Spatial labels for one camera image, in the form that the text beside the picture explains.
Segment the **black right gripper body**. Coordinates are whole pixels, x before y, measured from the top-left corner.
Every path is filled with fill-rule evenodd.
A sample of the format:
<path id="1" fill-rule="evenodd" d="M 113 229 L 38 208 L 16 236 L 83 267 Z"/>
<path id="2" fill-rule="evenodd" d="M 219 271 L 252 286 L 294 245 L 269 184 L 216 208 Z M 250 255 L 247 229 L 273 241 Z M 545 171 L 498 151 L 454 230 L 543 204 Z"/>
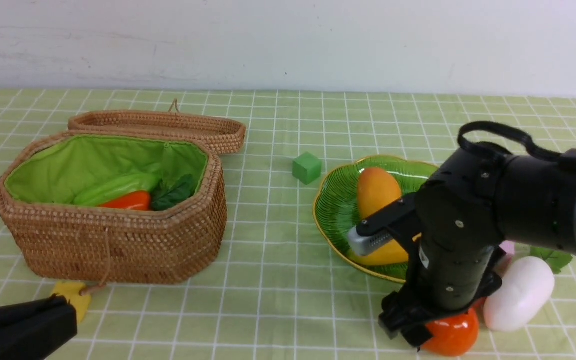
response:
<path id="1" fill-rule="evenodd" d="M 480 300 L 501 288 L 503 281 L 495 267 L 505 255 L 506 251 L 500 246 L 494 248 L 473 299 L 466 306 L 457 310 L 445 310 L 423 303 L 415 282 L 407 280 L 400 291 L 391 292 L 382 299 L 378 325 L 390 339 L 402 335 L 409 346 L 421 348 L 435 337 L 428 325 L 434 321 L 465 315 L 474 305 L 478 305 Z"/>

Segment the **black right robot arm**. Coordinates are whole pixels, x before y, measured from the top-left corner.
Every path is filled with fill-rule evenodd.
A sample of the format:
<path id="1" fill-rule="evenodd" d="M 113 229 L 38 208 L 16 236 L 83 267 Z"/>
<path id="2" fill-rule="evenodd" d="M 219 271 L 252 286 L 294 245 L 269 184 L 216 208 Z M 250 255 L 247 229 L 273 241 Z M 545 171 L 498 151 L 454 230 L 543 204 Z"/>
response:
<path id="1" fill-rule="evenodd" d="M 490 142 L 460 148 L 357 232 L 407 251 L 406 282 L 382 301 L 378 322 L 390 338 L 420 347 L 430 322 L 467 312 L 505 284 L 493 272 L 503 241 L 576 256 L 576 149 L 519 156 Z"/>

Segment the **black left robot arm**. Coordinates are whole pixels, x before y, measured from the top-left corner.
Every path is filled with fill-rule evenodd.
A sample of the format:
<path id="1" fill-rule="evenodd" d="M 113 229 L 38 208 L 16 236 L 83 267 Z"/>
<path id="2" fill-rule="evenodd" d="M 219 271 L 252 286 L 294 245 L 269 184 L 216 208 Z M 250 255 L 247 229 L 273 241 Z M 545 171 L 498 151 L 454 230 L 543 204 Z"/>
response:
<path id="1" fill-rule="evenodd" d="M 78 333 L 65 297 L 0 306 L 0 360 L 46 360 Z"/>

